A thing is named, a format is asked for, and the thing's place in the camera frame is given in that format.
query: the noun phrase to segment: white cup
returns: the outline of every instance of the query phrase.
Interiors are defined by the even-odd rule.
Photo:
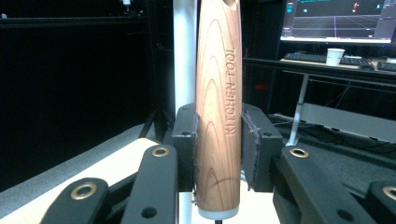
[[[329,66],[338,66],[344,52],[344,49],[327,49],[326,64]]]

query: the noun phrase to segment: computer mouse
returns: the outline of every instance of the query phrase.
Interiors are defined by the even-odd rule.
[[[374,67],[372,65],[370,65],[370,64],[361,64],[361,65],[358,66],[358,68],[362,69],[362,70],[369,70],[369,71],[374,71],[375,70]]]

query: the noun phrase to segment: monitor screen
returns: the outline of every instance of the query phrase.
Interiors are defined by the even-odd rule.
[[[391,43],[396,0],[286,0],[280,39],[336,43]]]

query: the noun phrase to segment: wooden handle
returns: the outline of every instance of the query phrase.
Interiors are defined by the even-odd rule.
[[[239,205],[242,44],[239,1],[202,0],[198,35],[196,110],[198,207]]]

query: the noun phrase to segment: dark background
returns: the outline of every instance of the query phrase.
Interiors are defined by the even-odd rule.
[[[160,111],[172,128],[172,1],[2,1],[0,13],[0,191],[75,157]],[[242,1],[244,57],[279,60],[288,52],[344,48],[364,57],[396,57],[394,46],[280,42],[282,1]],[[100,22],[36,21],[35,18]],[[244,65],[243,101],[292,117],[302,77]],[[386,87],[310,83],[307,102],[396,119]]]

